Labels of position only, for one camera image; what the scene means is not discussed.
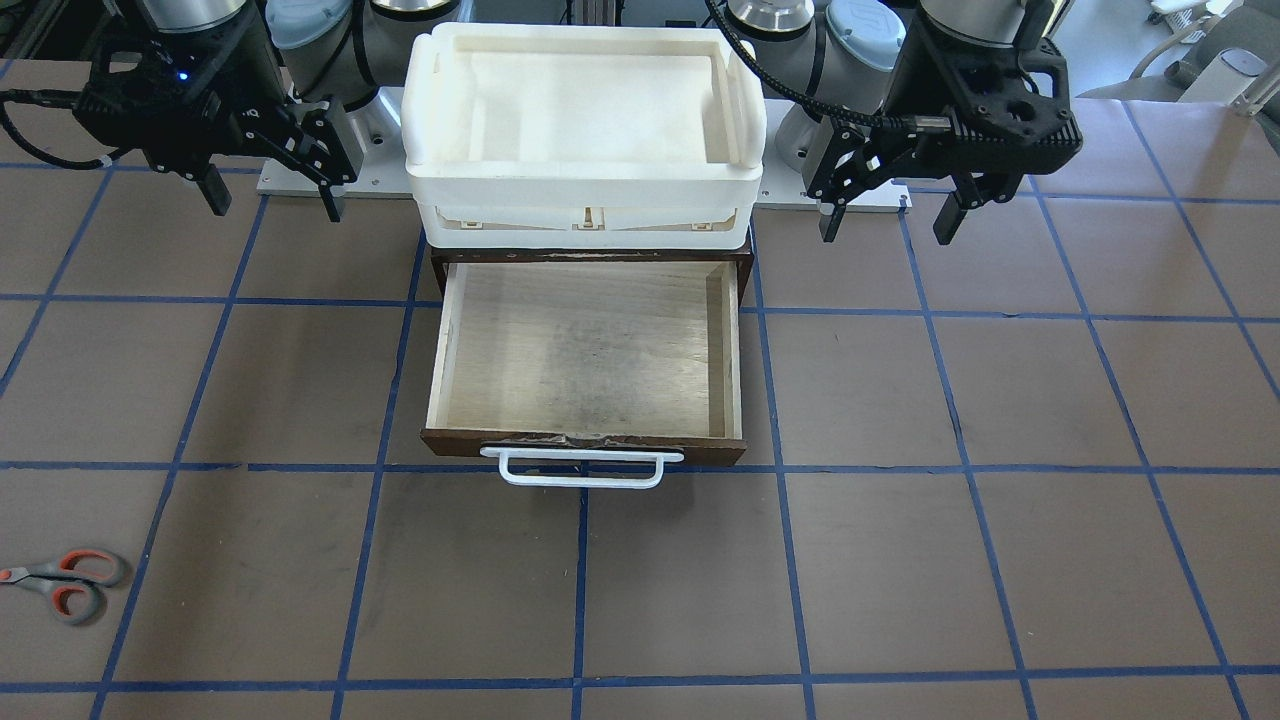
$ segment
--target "drawer front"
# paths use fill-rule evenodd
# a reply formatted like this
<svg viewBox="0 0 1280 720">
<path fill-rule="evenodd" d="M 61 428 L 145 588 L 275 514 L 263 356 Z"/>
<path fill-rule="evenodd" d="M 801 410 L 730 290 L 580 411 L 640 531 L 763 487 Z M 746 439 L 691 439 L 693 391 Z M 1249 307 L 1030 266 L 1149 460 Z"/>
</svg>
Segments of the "drawer front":
<svg viewBox="0 0 1280 720">
<path fill-rule="evenodd" d="M 755 255 L 751 252 L 750 237 L 733 250 L 707 252 L 700 250 L 567 250 L 559 249 L 449 249 L 431 246 L 431 269 L 440 292 L 448 284 L 449 265 L 458 263 L 719 263 L 731 260 L 737 265 L 737 300 L 741 304 L 744 293 L 751 287 L 751 269 Z"/>
<path fill-rule="evenodd" d="M 732 465 L 746 450 L 736 263 L 454 263 L 448 274 L 422 429 L 436 455 L 639 450 Z"/>
</svg>

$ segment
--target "wooden drawer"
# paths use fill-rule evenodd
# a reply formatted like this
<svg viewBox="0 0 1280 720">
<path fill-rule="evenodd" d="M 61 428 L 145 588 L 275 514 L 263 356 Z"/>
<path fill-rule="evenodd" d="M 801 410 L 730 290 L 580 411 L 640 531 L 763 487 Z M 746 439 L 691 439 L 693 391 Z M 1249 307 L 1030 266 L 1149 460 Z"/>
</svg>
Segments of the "wooden drawer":
<svg viewBox="0 0 1280 720">
<path fill-rule="evenodd" d="M 646 487 L 677 456 L 732 465 L 737 315 L 733 260 L 452 263 L 422 439 L 521 484 L 612 483 L 524 480 L 508 461 L 653 460 Z"/>
<path fill-rule="evenodd" d="M 751 287 L 755 255 L 751 241 L 742 240 L 737 250 L 559 250 L 559 249 L 457 249 L 431 247 L 431 270 L 444 292 L 449 265 L 457 263 L 673 263 L 732 260 L 737 265 L 737 299 Z"/>
</svg>

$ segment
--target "blue tape line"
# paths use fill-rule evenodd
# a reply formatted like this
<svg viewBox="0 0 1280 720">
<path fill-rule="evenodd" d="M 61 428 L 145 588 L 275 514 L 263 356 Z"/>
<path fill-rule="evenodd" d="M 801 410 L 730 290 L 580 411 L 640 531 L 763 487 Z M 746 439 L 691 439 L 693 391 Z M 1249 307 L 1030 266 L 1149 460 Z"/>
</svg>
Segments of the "blue tape line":
<svg viewBox="0 0 1280 720">
<path fill-rule="evenodd" d="M 250 462 L 250 473 L 376 473 L 376 464 L 367 462 Z"/>
<path fill-rule="evenodd" d="M 403 300 L 330 300 L 323 297 L 243 297 L 239 305 L 287 305 L 305 307 L 410 307 Z"/>
<path fill-rule="evenodd" d="M 1280 665 L 1238 665 L 1236 675 L 1280 675 Z M 1217 665 L 1155 665 L 1119 667 L 1050 667 L 1027 670 L 1032 680 L 1116 679 L 1116 678 L 1201 678 L 1221 676 Z M 774 675 L 639 675 L 582 678 L 390 678 L 348 680 L 347 692 L 376 691 L 526 691 L 582 688 L 696 688 L 801 685 L 874 685 L 931 683 L 988 683 L 1018 680 L 1016 670 L 942 670 L 919 673 L 819 673 L 805 678 L 800 674 Z M 65 694 L 93 692 L 96 682 L 68 683 L 0 683 L 3 694 Z M 333 692 L 335 680 L 174 680 L 115 682 L 111 693 L 274 693 Z"/>
<path fill-rule="evenodd" d="M 0 292 L 0 301 L 41 301 L 52 302 L 154 302 L 154 304 L 186 304 L 186 305 L 220 305 L 225 297 L 214 296 L 182 296 L 182 295 L 87 295 L 87 293 L 35 293 L 35 292 Z M 271 306 L 316 306 L 316 307 L 433 307 L 439 309 L 444 304 L 439 300 L 415 300 L 404 302 L 402 300 L 374 300 L 374 299 L 338 299 L 338 297 L 237 297 L 236 305 L 271 305 Z M 923 318 L 924 313 L 910 309 L 884 309 L 884 307 L 741 307 L 744 315 L 765 313 L 769 315 L 854 315 L 854 316 L 893 316 L 893 318 Z M 963 319 L 996 319 L 996 320 L 1108 320 L 1117 323 L 1230 323 L 1239 322 L 1251 324 L 1280 324 L 1280 318 L 1267 316 L 1240 316 L 1230 315 L 1132 315 L 1132 314 L 1082 314 L 1082 313 L 998 313 L 993 310 L 932 310 L 934 318 L 963 318 Z"/>
<path fill-rule="evenodd" d="M 769 307 L 762 305 L 763 297 L 756 299 L 755 307 L 748 311 L 764 313 L 765 315 L 887 315 L 891 318 L 919 318 L 919 310 L 893 310 L 881 307 Z"/>
<path fill-rule="evenodd" d="M 347 692 L 357 691 L 540 691 L 568 689 L 572 678 L 458 678 L 347 680 Z"/>
<path fill-rule="evenodd" d="M 588 471 L 586 462 L 581 468 Z M 570 717 L 582 720 L 582 665 L 586 657 L 586 553 L 590 538 L 591 497 L 586 488 L 579 495 L 577 511 L 577 575 L 573 589 L 573 694 Z"/>
<path fill-rule="evenodd" d="M 1125 113 L 1129 114 L 1129 106 L 1124 105 Z M 1133 122 L 1133 115 L 1129 114 L 1129 119 L 1137 129 L 1137 122 Z M 1143 140 L 1146 146 L 1146 140 L 1142 138 L 1139 131 L 1139 140 Z M 1152 161 L 1155 161 L 1155 155 L 1151 154 Z M 1032 187 L 1036 188 L 1036 178 L 1032 178 Z M 1062 260 L 1062 268 L 1066 270 L 1066 278 L 1071 283 L 1071 291 L 1075 293 L 1075 301 L 1080 306 L 1080 311 L 1085 315 L 1089 314 L 1089 304 L 1084 297 L 1084 291 L 1080 287 L 1079 281 L 1075 277 L 1075 270 L 1071 268 L 1071 261 L 1066 255 L 1066 246 L 1062 243 L 1062 238 L 1057 232 L 1057 225 L 1053 223 L 1053 217 L 1048 211 L 1048 204 L 1044 197 L 1037 197 L 1041 206 L 1041 214 L 1044 217 L 1044 224 L 1048 227 L 1050 237 L 1053 240 L 1053 246 L 1057 249 L 1059 258 Z M 1210 616 L 1208 606 L 1204 603 L 1204 596 L 1199 591 L 1199 584 L 1196 582 L 1196 575 L 1192 573 L 1192 566 L 1187 560 L 1187 553 L 1183 551 L 1183 543 L 1178 537 L 1178 530 L 1174 528 L 1172 516 L 1169 514 L 1169 507 L 1165 505 L 1164 493 L 1160 489 L 1160 483 L 1156 480 L 1156 474 L 1152 471 L 1151 460 L 1147 456 L 1147 450 L 1142 445 L 1142 437 L 1138 434 L 1138 425 L 1133 421 L 1133 413 L 1129 410 L 1129 402 L 1125 400 L 1124 392 L 1120 389 L 1120 380 L 1116 377 L 1115 368 L 1111 365 L 1111 359 L 1107 355 L 1106 347 L 1102 345 L 1102 337 L 1098 334 L 1098 329 L 1092 319 L 1085 319 L 1085 327 L 1089 329 L 1089 337 L 1093 340 L 1093 346 L 1098 354 L 1098 360 L 1102 363 L 1102 370 L 1107 375 L 1107 383 L 1111 386 L 1111 392 L 1115 395 L 1116 405 L 1120 407 L 1120 414 L 1124 418 L 1125 428 L 1129 432 L 1129 438 L 1133 441 L 1134 450 L 1138 454 L 1138 461 L 1146 470 L 1147 484 L 1151 488 L 1152 497 L 1156 501 L 1156 507 L 1160 512 L 1160 519 L 1165 525 L 1165 530 L 1169 534 L 1169 542 L 1174 548 L 1174 553 L 1178 556 L 1178 564 L 1183 570 L 1183 575 L 1187 580 L 1187 585 L 1190 588 L 1192 597 L 1196 601 L 1196 609 L 1199 611 L 1201 620 L 1204 624 L 1204 630 L 1208 633 L 1210 642 L 1213 646 L 1213 653 L 1217 656 L 1220 664 L 1220 671 L 1226 676 L 1228 685 L 1231 689 L 1231 697 L 1235 700 L 1236 708 L 1240 712 L 1242 720 L 1249 720 L 1249 711 L 1244 707 L 1244 698 L 1240 696 L 1240 688 L 1235 683 L 1235 678 L 1230 673 L 1230 666 L 1228 664 L 1226 652 L 1222 650 L 1222 642 L 1217 635 L 1217 630 L 1213 628 L 1213 619 Z"/>
<path fill-rule="evenodd" d="M 756 247 L 755 222 L 748 224 L 748 238 L 751 242 L 751 252 L 756 258 L 754 291 L 756 307 L 764 307 L 764 277 L 762 274 L 760 254 Z M 818 706 L 813 698 L 813 683 L 809 680 L 813 670 L 809 664 L 809 633 L 804 621 L 804 602 L 800 597 L 800 571 L 796 565 L 795 536 L 791 532 L 791 501 L 787 493 L 787 475 L 783 470 L 782 459 L 782 429 L 778 425 L 778 397 L 773 383 L 773 354 L 769 350 L 769 327 L 765 322 L 768 313 L 758 313 L 756 322 L 760 333 L 760 360 L 764 368 L 764 395 L 769 406 L 769 436 L 773 439 L 773 473 L 778 486 L 778 511 L 782 523 L 782 551 L 787 560 L 787 584 L 791 591 L 791 614 L 796 630 L 796 653 L 800 661 L 800 676 L 803 679 L 804 711 L 808 720 L 817 720 Z"/>
<path fill-rule="evenodd" d="M 1244 200 L 1233 197 L 1179 197 L 1178 200 L 1196 205 L 1280 205 L 1280 200 Z"/>
<path fill-rule="evenodd" d="M 84 233 L 88 231 L 88 224 L 93 219 L 93 213 L 97 211 L 97 206 L 102 202 L 102 196 L 106 195 L 106 186 L 110 184 L 114 173 L 108 169 L 102 174 L 102 182 L 97 184 L 97 192 L 93 193 L 93 199 L 88 204 L 88 209 L 84 210 L 84 217 L 81 219 L 81 224 L 76 228 L 76 234 L 72 236 L 70 243 L 67 246 L 67 252 L 63 254 L 61 263 L 58 264 L 58 269 L 54 270 L 54 277 L 49 281 L 49 287 L 45 290 L 45 295 L 52 295 L 58 290 L 58 283 L 61 282 L 63 275 L 67 273 L 67 268 L 72 263 L 72 256 L 76 255 L 76 249 L 79 247 L 81 241 L 84 240 Z M 49 300 L 41 300 L 40 305 L 36 307 L 36 313 L 32 314 L 31 322 L 27 323 L 27 332 L 23 333 L 22 340 L 18 342 L 18 347 L 13 351 L 13 356 L 9 359 L 9 365 L 5 368 L 3 375 L 0 375 L 0 397 L 4 397 L 5 391 L 9 388 L 9 383 L 13 380 L 13 375 L 18 372 L 18 365 L 22 364 L 23 355 L 27 354 L 27 348 L 31 347 L 31 338 L 36 337 L 36 329 L 40 328 L 40 320 L 45 316 L 45 310 L 49 309 Z"/>
<path fill-rule="evenodd" d="M 1196 243 L 1196 251 L 1199 252 L 1201 259 L 1204 261 L 1204 266 L 1208 269 L 1210 277 L 1213 278 L 1213 284 L 1217 286 L 1217 291 L 1222 295 L 1222 301 L 1226 302 L 1226 309 L 1235 318 L 1236 324 L 1240 328 L 1240 333 L 1244 336 L 1244 342 L 1249 346 L 1249 352 L 1253 354 L 1253 359 L 1257 361 L 1258 368 L 1262 370 L 1262 377 L 1266 378 L 1267 384 L 1271 386 L 1271 393 L 1280 398 L 1280 384 L 1276 383 L 1275 375 L 1271 374 L 1271 369 L 1267 368 L 1267 361 L 1262 357 L 1262 352 L 1258 351 L 1258 345 L 1253 342 L 1253 334 L 1249 333 L 1248 325 L 1240 319 L 1240 311 L 1235 307 L 1235 301 L 1231 300 L 1231 295 L 1226 291 L 1226 284 L 1222 282 L 1222 277 L 1217 273 L 1217 268 L 1213 266 L 1213 260 L 1210 259 L 1208 251 L 1204 249 L 1204 243 L 1201 241 L 1199 233 L 1196 231 L 1196 225 L 1192 224 L 1190 215 L 1187 214 L 1187 208 L 1183 206 L 1183 201 L 1178 197 L 1178 192 L 1174 190 L 1174 183 L 1169 182 L 1169 176 L 1165 174 L 1165 169 L 1160 165 L 1160 159 L 1156 158 L 1156 151 L 1152 150 L 1151 143 L 1147 141 L 1146 133 L 1142 132 L 1142 127 L 1138 124 L 1138 118 L 1133 115 L 1133 110 L 1129 108 L 1128 102 L 1121 104 L 1125 115 L 1129 118 L 1129 124 L 1133 126 L 1134 132 L 1138 133 L 1138 140 L 1142 142 L 1143 150 L 1147 151 L 1147 156 L 1151 158 L 1152 164 L 1156 165 L 1156 172 L 1160 174 L 1160 182 L 1165 183 L 1165 190 L 1169 191 L 1169 196 L 1174 200 L 1174 206 L 1178 209 L 1178 214 L 1183 219 L 1183 224 L 1187 227 L 1187 232 L 1192 236 L 1192 242 Z"/>
<path fill-rule="evenodd" d="M 396 401 L 399 398 L 399 383 L 404 374 L 404 356 L 408 354 L 408 338 L 413 329 L 413 297 L 417 293 L 417 283 L 422 273 L 422 261 L 426 258 L 426 234 L 420 232 L 417 237 L 417 251 L 413 255 L 413 269 L 410 273 L 408 297 L 404 299 L 404 318 L 401 322 L 399 343 L 396 347 L 396 373 L 392 375 L 390 388 L 387 391 L 387 406 L 383 410 L 383 429 L 378 439 L 378 465 L 374 470 L 374 482 L 369 491 L 369 507 L 365 514 L 365 532 L 360 543 L 360 561 L 356 565 L 356 583 L 351 593 L 351 609 L 347 612 L 347 630 L 342 641 L 342 656 L 338 661 L 338 685 L 333 693 L 330 717 L 342 717 L 342 705 L 346 698 L 347 676 L 351 673 L 351 656 L 356 648 L 356 630 L 360 626 L 360 609 L 365 598 L 365 580 L 369 577 L 369 557 L 374 547 L 374 530 L 378 524 L 378 503 L 383 493 L 384 466 L 387 454 L 390 448 L 392 425 L 396 421 Z"/>
<path fill-rule="evenodd" d="M 173 495 L 173 488 L 182 464 L 182 455 L 187 450 L 187 441 L 191 438 L 191 430 L 196 424 L 196 415 L 200 411 L 200 401 L 204 400 L 205 389 L 209 387 L 209 378 L 214 372 L 214 360 L 218 359 L 218 350 L 221 346 L 223 337 L 227 334 L 227 325 L 230 322 L 232 309 L 236 306 L 233 301 L 236 299 L 236 293 L 239 292 L 241 282 L 244 279 L 244 270 L 248 268 L 250 255 L 253 254 L 253 243 L 257 241 L 257 233 L 262 227 L 262 217 L 266 214 L 268 200 L 268 197 L 264 197 L 259 202 L 257 215 L 253 218 L 253 225 L 250 228 L 248 238 L 244 242 L 244 251 L 241 254 L 239 265 L 236 268 L 236 277 L 232 279 L 230 290 L 227 293 L 227 301 L 223 305 L 223 314 L 218 320 L 218 329 L 214 331 L 212 341 L 209 343 L 205 365 L 200 372 L 200 380 L 196 383 L 196 392 L 192 395 L 191 406 L 187 409 L 187 419 L 182 424 L 182 432 L 178 436 L 178 445 L 173 451 L 169 473 L 165 477 L 164 487 L 160 489 L 160 497 L 156 501 L 156 509 L 151 516 L 151 525 L 147 528 L 146 541 L 142 543 L 142 556 L 138 559 L 138 565 L 133 571 L 133 582 L 129 585 L 129 597 L 124 602 L 124 612 L 120 616 L 120 625 L 115 632 L 115 639 L 111 642 L 111 652 L 106 659 L 106 667 L 102 670 L 101 685 L 93 696 L 93 707 L 90 711 L 90 720 L 99 720 L 101 717 L 102 706 L 106 702 L 106 694 L 115 678 L 115 667 L 120 661 L 120 653 L 124 650 L 124 639 L 129 634 L 129 626 L 133 624 L 133 612 L 138 606 L 138 596 L 142 592 L 142 583 L 146 580 L 147 569 L 151 566 L 151 548 L 155 546 L 156 534 L 160 530 L 160 520 L 164 516 L 165 506 L 169 503 L 169 497 Z"/>
<path fill-rule="evenodd" d="M 111 462 L 91 460 L 0 460 L 0 470 L 96 470 L 96 471 L 146 471 L 168 470 L 170 462 Z M 613 464 L 593 464 L 594 469 L 602 473 L 628 473 L 634 468 Z M 250 473 L 375 473 L 376 465 L 361 464 L 244 464 L 244 462 L 179 462 L 178 470 L 182 473 L 204 473 L 211 470 L 232 470 L 244 468 Z M 541 470 L 554 474 L 572 474 L 577 468 L 572 465 L 512 465 L 517 471 Z M 1153 465 L 1143 468 L 1140 465 L 1048 465 L 1048 464 L 1004 464 L 1004 465 L 970 465 L 974 473 L 1053 473 L 1053 474 L 1093 474 L 1093 475 L 1252 475 L 1272 477 L 1280 475 L 1280 468 L 1197 468 Z M 484 464 L 475 465 L 392 465 L 383 468 L 388 474 L 412 475 L 442 475 L 442 474 L 492 474 L 493 468 Z M 964 465 L 783 465 L 782 471 L 788 475 L 797 474 L 841 474 L 841 475 L 946 475 L 964 473 Z M 776 465 L 671 465 L 667 473 L 678 474 L 771 474 L 777 473 Z"/>
<path fill-rule="evenodd" d="M 146 165 L 120 165 L 119 170 L 124 173 L 152 172 L 151 168 Z M 262 168 L 218 168 L 218 172 L 224 176 L 257 176 L 262 173 Z"/>
<path fill-rule="evenodd" d="M 1005 633 L 1009 635 L 1009 650 L 1014 657 L 1014 669 L 1018 671 L 1018 683 L 1021 685 L 1023 702 L 1027 705 L 1029 720 L 1037 720 L 1036 698 L 1032 694 L 1032 684 L 1027 675 L 1027 662 L 1023 660 L 1023 648 L 1018 641 L 1018 629 L 1014 626 L 1014 611 L 1009 605 L 1009 593 L 1005 589 L 1004 575 L 1000 571 L 1000 560 L 996 557 L 996 543 L 991 537 L 991 527 L 987 523 L 987 511 L 982 505 L 982 492 L 978 488 L 978 479 L 969 460 L 969 448 L 964 439 L 964 428 L 960 424 L 960 411 L 956 406 L 955 393 L 951 388 L 951 377 L 947 373 L 946 360 L 942 357 L 942 343 L 938 341 L 938 331 L 933 322 L 933 311 L 929 309 L 928 293 L 924 291 L 924 277 L 920 274 L 920 265 L 915 256 L 915 246 L 911 243 L 911 231 L 906 225 L 906 214 L 899 213 L 899 228 L 902 231 L 902 243 L 906 246 L 906 259 L 911 265 L 911 277 L 915 281 L 915 292 L 920 299 L 920 310 L 924 311 L 924 329 L 929 336 L 929 346 L 933 348 L 933 361 L 938 369 L 938 378 L 942 380 L 942 395 L 947 402 L 947 414 L 951 416 L 951 428 L 955 434 L 956 451 L 960 454 L 960 462 L 964 466 L 965 483 L 969 486 L 969 497 L 973 502 L 974 515 L 978 519 L 978 530 L 982 534 L 982 544 L 987 553 L 987 565 L 991 568 L 991 579 L 996 587 L 996 600 L 1000 602 L 1000 615 L 1005 623 Z"/>
<path fill-rule="evenodd" d="M 1169 202 L 1169 197 L 1151 195 L 1098 195 L 1093 192 L 1046 192 L 1033 182 L 1033 197 L 1050 197 L 1053 200 L 1100 200 L 1105 202 Z"/>
</svg>

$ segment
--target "drawer handle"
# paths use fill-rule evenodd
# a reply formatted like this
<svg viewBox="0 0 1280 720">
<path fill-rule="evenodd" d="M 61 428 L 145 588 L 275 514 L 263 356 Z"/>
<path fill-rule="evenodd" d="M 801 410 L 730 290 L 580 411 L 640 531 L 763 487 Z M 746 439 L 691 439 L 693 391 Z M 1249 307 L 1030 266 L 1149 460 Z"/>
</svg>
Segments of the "drawer handle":
<svg viewBox="0 0 1280 720">
<path fill-rule="evenodd" d="M 480 455 L 498 459 L 498 474 L 513 486 L 557 488 L 618 488 L 649 489 L 658 487 L 667 462 L 680 462 L 682 452 L 643 450 L 579 450 L 573 447 L 481 447 Z M 599 460 L 602 462 L 653 462 L 653 475 L 648 478 L 577 478 L 561 475 L 517 475 L 511 471 L 511 460 Z"/>
</svg>

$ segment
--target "white storage tray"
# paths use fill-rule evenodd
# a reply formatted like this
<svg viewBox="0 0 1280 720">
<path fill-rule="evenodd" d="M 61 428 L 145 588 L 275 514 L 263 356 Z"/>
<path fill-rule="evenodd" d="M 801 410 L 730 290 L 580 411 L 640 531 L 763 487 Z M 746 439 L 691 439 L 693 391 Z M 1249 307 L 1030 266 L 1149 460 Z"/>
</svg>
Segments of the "white storage tray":
<svg viewBox="0 0 1280 720">
<path fill-rule="evenodd" d="M 767 127 L 718 31 L 470 23 L 417 38 L 402 120 L 436 247 L 736 249 Z"/>
</svg>

